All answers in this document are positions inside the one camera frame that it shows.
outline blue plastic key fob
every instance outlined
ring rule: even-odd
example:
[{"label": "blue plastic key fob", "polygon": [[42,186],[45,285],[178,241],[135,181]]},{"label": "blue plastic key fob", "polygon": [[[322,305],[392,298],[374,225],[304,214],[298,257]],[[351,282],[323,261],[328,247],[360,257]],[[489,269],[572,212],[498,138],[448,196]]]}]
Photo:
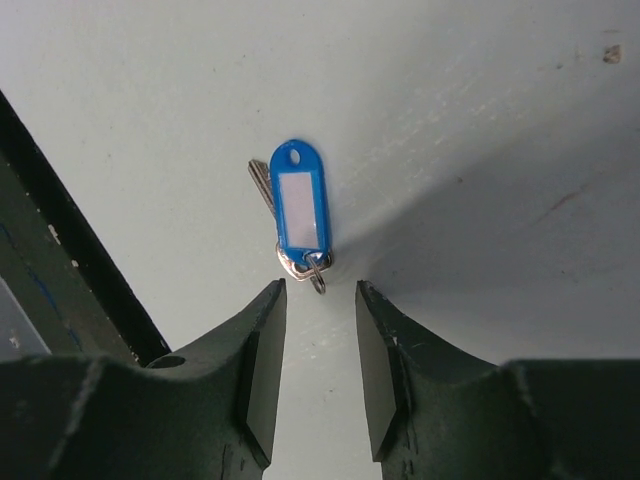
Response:
[{"label": "blue plastic key fob", "polygon": [[269,165],[280,248],[293,262],[321,263],[331,251],[329,209],[322,160],[301,140],[280,145]]}]

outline silver key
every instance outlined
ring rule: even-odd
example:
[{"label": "silver key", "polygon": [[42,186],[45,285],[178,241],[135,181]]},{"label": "silver key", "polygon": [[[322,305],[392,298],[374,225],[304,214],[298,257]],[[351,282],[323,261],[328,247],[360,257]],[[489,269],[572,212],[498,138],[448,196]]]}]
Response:
[{"label": "silver key", "polygon": [[[273,204],[273,192],[271,191],[271,176],[269,174],[269,165],[267,165],[265,162],[261,162],[260,160],[251,160],[249,162],[249,174],[256,184],[256,187],[258,187],[260,195],[262,195],[262,198],[267,204],[271,215],[273,215],[275,219],[276,209]],[[291,275],[299,282],[303,282],[309,278],[311,278],[312,281],[315,280],[313,284],[318,293],[320,293],[321,290],[322,293],[324,293],[324,286],[322,286],[324,282],[322,281],[322,277],[320,277],[320,280],[318,280],[316,276],[317,273],[322,273],[331,265],[333,265],[333,254],[331,252],[329,252],[329,255],[325,257],[320,265],[317,265],[318,272],[315,272],[313,268],[306,268],[291,261],[289,257],[287,257],[287,255],[284,253],[284,251],[280,248],[280,243],[276,243],[276,253],[278,255],[278,260],[282,264],[282,267],[287,271],[289,275]]]}]

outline white label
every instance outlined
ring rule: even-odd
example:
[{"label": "white label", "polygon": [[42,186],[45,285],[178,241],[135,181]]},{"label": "white label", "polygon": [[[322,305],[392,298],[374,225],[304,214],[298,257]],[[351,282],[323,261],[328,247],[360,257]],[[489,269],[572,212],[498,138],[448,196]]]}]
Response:
[{"label": "white label", "polygon": [[289,246],[317,249],[318,233],[311,174],[281,173],[279,180]]}]

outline metal ring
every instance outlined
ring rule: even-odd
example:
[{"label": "metal ring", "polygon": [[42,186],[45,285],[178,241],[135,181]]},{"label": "metal ring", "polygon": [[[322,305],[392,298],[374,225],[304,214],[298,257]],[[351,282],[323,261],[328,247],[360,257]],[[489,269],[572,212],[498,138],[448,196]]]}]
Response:
[{"label": "metal ring", "polygon": [[322,275],[320,274],[318,265],[316,265],[316,262],[313,260],[313,257],[310,253],[307,253],[304,256],[304,259],[309,265],[311,265],[311,268],[313,269],[313,276],[310,278],[311,283],[313,284],[313,288],[315,288],[316,292],[318,292],[320,295],[324,295],[327,291],[327,284],[324,283],[324,278],[322,278]]}]

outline keychain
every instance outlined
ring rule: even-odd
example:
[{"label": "keychain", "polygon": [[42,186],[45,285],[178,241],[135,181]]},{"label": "keychain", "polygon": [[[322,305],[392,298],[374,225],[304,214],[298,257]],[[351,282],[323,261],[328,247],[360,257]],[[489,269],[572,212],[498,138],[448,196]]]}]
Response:
[{"label": "keychain", "polygon": [[311,145],[290,140],[273,153],[270,167],[251,160],[249,173],[276,220],[278,260],[293,278],[310,279],[324,294],[322,272],[333,257],[320,155]]}]

